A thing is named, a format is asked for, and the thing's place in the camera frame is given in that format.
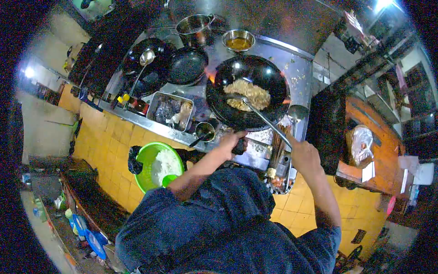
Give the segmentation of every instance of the oil bowl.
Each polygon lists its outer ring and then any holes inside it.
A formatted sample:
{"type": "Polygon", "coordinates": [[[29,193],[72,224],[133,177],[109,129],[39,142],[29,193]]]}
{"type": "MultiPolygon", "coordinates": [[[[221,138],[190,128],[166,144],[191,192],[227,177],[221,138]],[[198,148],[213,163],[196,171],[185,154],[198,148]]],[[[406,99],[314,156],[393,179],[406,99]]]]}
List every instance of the oil bowl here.
{"type": "Polygon", "coordinates": [[[255,38],[249,31],[234,29],[227,31],[222,36],[222,44],[229,50],[242,52],[247,51],[254,46],[255,38]]]}

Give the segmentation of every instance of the dark blue shirt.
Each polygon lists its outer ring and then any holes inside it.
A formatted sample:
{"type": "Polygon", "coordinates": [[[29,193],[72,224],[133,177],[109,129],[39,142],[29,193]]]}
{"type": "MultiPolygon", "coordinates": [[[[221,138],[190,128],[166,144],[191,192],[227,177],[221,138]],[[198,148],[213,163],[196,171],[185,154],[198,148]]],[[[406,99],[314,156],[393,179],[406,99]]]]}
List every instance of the dark blue shirt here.
{"type": "Polygon", "coordinates": [[[215,235],[233,231],[237,237],[177,264],[171,273],[331,273],[340,227],[320,227],[295,238],[269,221],[274,206],[266,186],[243,168],[216,171],[184,203],[168,189],[154,189],[117,235],[116,254],[133,271],[159,254],[172,254],[206,229],[215,235]],[[254,217],[262,221],[243,229],[254,217]]]}

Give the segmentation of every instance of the white rice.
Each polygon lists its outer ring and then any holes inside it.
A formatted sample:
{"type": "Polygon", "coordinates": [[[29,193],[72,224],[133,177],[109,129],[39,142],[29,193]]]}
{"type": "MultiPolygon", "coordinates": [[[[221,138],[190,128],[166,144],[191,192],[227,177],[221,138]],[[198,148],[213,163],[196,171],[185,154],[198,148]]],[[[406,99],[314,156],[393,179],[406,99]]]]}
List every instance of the white rice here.
{"type": "Polygon", "coordinates": [[[181,175],[180,164],[174,152],[163,149],[158,152],[155,161],[152,163],[152,182],[162,186],[163,178],[171,174],[181,175]]]}

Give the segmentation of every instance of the flame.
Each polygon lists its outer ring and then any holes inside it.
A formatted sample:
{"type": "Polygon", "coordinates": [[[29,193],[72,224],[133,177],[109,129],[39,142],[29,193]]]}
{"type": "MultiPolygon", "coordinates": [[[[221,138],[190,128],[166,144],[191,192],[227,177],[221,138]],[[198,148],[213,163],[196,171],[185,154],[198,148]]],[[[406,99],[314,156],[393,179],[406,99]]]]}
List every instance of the flame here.
{"type": "Polygon", "coordinates": [[[208,79],[214,84],[215,83],[215,77],[216,77],[216,71],[210,72],[207,70],[207,68],[204,69],[205,75],[207,75],[208,79]]]}

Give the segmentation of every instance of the left hand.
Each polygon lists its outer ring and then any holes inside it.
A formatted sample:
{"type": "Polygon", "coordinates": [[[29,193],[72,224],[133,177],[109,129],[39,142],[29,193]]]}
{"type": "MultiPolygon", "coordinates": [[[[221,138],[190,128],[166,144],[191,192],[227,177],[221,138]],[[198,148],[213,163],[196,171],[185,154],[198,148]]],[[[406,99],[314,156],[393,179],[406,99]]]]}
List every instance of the left hand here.
{"type": "Polygon", "coordinates": [[[248,132],[246,131],[240,131],[236,133],[229,133],[227,135],[222,136],[217,149],[220,150],[221,153],[223,153],[226,161],[229,161],[234,157],[231,151],[237,145],[239,139],[245,137],[247,134],[248,132]]]}

